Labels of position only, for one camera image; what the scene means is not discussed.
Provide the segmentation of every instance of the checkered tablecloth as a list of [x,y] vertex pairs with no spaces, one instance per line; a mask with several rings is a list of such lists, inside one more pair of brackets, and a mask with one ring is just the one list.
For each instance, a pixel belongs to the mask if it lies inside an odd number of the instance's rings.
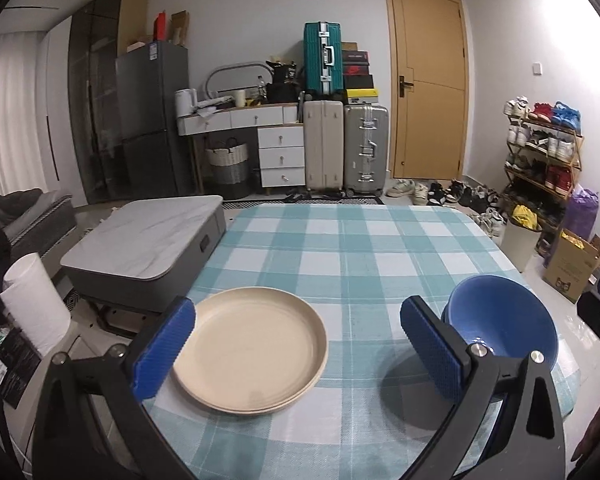
[[[238,286],[297,294],[320,314],[329,358],[317,386],[261,416],[208,410],[170,375],[145,406],[201,480],[397,480],[450,409],[400,327],[402,301],[419,294],[438,314],[465,278],[523,283],[467,216],[448,208],[262,205],[244,210],[190,290],[194,303]],[[562,414],[580,370],[560,338],[552,371]],[[462,468],[493,427],[492,404]]]

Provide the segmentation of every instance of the drawer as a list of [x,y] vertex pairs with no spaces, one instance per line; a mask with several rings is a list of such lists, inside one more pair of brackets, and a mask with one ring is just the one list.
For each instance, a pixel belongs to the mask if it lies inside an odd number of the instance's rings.
[[261,108],[245,108],[231,110],[232,128],[249,128],[251,126],[267,126],[283,124],[282,106],[265,106]]
[[206,120],[200,116],[193,116],[186,117],[182,121],[184,122],[184,135],[231,129],[231,115],[229,112],[218,112],[206,118]]
[[258,128],[258,146],[261,150],[304,146],[304,128],[302,126]]
[[304,168],[304,148],[260,150],[261,168]]
[[304,186],[304,168],[269,168],[260,175],[262,187]]
[[284,124],[294,124],[298,122],[298,107],[285,106],[282,108],[282,120]]

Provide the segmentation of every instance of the white trash bin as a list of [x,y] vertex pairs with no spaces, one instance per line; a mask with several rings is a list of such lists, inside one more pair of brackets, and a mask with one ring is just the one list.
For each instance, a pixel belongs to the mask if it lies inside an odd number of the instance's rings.
[[526,227],[516,225],[511,219],[504,229],[504,236],[500,250],[511,261],[519,272],[525,270],[542,231],[532,231]]

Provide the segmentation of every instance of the teal suitcase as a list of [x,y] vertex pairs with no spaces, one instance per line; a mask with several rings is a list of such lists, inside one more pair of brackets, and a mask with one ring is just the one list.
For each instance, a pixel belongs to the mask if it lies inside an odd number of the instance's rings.
[[304,73],[307,91],[318,97],[344,90],[339,23],[304,25]]

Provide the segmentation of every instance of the refrigerator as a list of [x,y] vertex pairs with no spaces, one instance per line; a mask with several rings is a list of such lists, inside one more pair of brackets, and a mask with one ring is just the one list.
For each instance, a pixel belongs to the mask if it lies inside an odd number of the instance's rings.
[[188,51],[154,41],[116,60],[122,146],[134,199],[195,191],[187,139],[178,135],[175,92],[189,88]]

